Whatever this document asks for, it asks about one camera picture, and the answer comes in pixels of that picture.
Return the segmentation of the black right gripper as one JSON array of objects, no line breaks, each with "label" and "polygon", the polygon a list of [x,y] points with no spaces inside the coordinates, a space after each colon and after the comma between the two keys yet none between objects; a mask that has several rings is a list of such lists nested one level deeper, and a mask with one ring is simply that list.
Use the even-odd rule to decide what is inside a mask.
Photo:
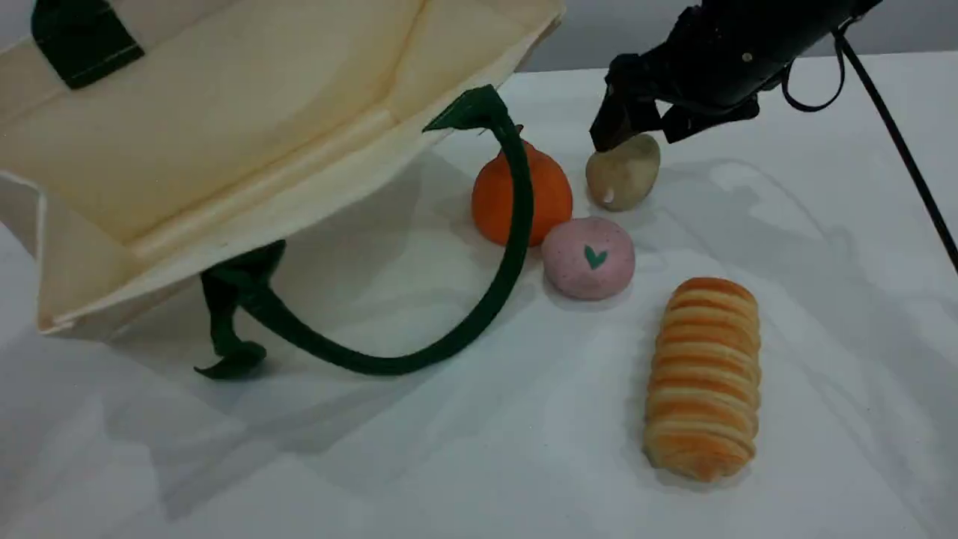
[{"label": "black right gripper", "polygon": [[[756,118],[760,105],[749,97],[873,7],[873,1],[702,1],[688,7],[656,48],[619,55],[609,65],[605,96],[589,129],[595,151],[660,130],[668,143],[677,143]],[[673,106],[661,116],[656,101]]]}]

